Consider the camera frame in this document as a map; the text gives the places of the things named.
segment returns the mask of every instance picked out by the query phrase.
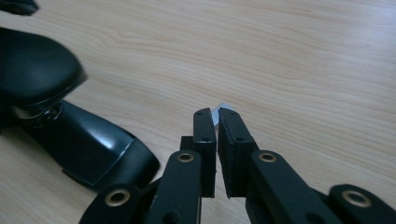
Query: wood grain surface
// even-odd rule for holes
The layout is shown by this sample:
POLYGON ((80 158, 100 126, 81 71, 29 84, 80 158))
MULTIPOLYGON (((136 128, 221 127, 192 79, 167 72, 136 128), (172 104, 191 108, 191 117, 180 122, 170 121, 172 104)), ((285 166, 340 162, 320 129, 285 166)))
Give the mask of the wood grain surface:
MULTIPOLYGON (((226 102, 262 149, 324 193, 350 183, 396 208, 396 3, 391 0, 37 0, 0 26, 62 43, 90 78, 66 97, 161 161, 193 112, 226 102)), ((78 223, 95 194, 18 129, 0 136, 0 223, 78 223)), ((216 198, 202 223, 249 223, 216 198)))

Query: black plastic object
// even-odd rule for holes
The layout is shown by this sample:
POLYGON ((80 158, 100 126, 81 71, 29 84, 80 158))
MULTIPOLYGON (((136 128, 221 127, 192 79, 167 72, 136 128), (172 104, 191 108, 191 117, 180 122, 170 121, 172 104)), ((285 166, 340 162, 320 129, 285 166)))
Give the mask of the black plastic object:
POLYGON ((38 10, 33 0, 0 0, 0 10, 21 16, 31 16, 38 10))
POLYGON ((158 161, 130 133, 65 101, 55 108, 49 123, 43 119, 23 129, 78 182, 93 189, 107 182, 142 188, 157 172, 158 161))
POLYGON ((219 158, 228 197, 245 197, 248 190, 249 156, 258 150, 241 116, 233 110, 219 110, 219 158))
POLYGON ((56 41, 0 28, 0 129, 32 122, 86 79, 56 41))
POLYGON ((159 162, 135 136, 62 99, 86 75, 67 48, 41 35, 0 28, 0 129, 22 127, 94 190, 146 186, 159 162))
POLYGON ((396 213, 389 205, 373 193, 353 185, 332 187, 328 204, 344 223, 396 223, 396 213))
POLYGON ((154 198, 145 223, 200 223, 200 154, 190 150, 172 154, 154 198))
POLYGON ((249 172, 276 223, 342 223, 279 154, 251 153, 249 172))
POLYGON ((193 150, 202 157, 202 197, 215 197, 216 133, 210 108, 198 110, 193 116, 193 136, 182 136, 180 150, 193 150))
POLYGON ((160 179, 143 189, 116 184, 101 191, 87 208, 79 224, 144 223, 160 179))

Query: black plastic part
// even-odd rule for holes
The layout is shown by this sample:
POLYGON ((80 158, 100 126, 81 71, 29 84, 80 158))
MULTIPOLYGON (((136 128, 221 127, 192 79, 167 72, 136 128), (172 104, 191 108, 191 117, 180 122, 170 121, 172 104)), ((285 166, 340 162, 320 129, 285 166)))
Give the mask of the black plastic part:
POLYGON ((201 156, 175 152, 163 172, 146 224, 192 224, 201 221, 201 156))
POLYGON ((193 150, 202 157, 202 197, 215 197, 216 181, 216 133, 209 108, 193 115, 193 137, 181 138, 180 150, 193 150))
POLYGON ((268 210, 254 183, 250 182, 245 201, 247 215, 253 224, 274 224, 274 219, 268 210))
POLYGON ((279 154, 253 152, 249 173, 276 223, 342 223, 279 154))
POLYGON ((344 223, 394 224, 396 212, 373 193, 353 185, 334 186, 328 204, 344 223))
POLYGON ((252 224, 274 224, 274 220, 266 207, 258 205, 255 201, 246 199, 245 207, 252 224))
POLYGON ((136 137, 113 123, 65 101, 48 123, 24 127, 63 168, 88 187, 149 183, 159 162, 136 137))
POLYGON ((21 16, 31 16, 38 10, 33 0, 0 0, 0 10, 21 16))
POLYGON ((144 223, 146 212, 151 206, 158 185, 159 180, 142 190, 126 184, 113 185, 96 196, 79 224, 144 223))
POLYGON ((29 123, 86 79, 78 59, 56 41, 0 28, 0 128, 29 123))
POLYGON ((258 150, 247 126, 235 111, 219 110, 218 152, 228 197, 246 197, 248 166, 252 151, 258 150))

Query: light wood surface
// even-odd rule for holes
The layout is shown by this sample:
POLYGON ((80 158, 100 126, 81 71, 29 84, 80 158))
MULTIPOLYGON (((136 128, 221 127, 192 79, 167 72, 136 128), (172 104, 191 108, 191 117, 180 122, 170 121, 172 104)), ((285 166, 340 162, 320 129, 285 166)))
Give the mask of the light wood surface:
MULTIPOLYGON (((138 136, 158 176, 193 112, 227 102, 312 188, 350 183, 396 208, 394 1, 37 3, 31 18, 0 12, 0 26, 71 49, 90 78, 66 99, 138 136)), ((78 223, 93 192, 18 129, 0 154, 0 223, 78 223)), ((248 223, 219 165, 202 223, 248 223)))

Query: wooden table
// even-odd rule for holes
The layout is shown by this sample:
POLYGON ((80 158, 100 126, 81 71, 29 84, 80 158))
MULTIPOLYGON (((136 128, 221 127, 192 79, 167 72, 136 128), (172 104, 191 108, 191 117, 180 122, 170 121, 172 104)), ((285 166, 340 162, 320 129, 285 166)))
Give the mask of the wooden table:
MULTIPOLYGON (((262 149, 314 189, 350 183, 396 208, 396 4, 390 0, 55 1, 0 26, 71 49, 90 78, 66 98, 138 136, 161 161, 192 114, 226 102, 262 149)), ((95 194, 18 129, 0 137, 0 223, 78 223, 95 194)), ((249 223, 216 198, 202 223, 249 223)))

